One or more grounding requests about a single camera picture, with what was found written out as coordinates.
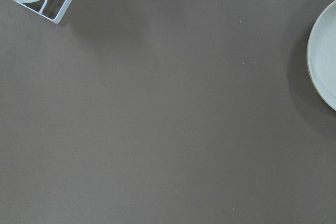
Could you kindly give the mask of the round white plate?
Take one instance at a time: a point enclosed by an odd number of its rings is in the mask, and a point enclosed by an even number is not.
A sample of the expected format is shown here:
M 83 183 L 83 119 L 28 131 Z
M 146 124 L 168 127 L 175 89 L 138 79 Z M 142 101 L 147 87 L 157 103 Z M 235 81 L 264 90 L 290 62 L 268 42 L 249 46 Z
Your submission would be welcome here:
M 307 44 L 311 82 L 324 102 L 335 109 L 335 2 L 316 20 Z

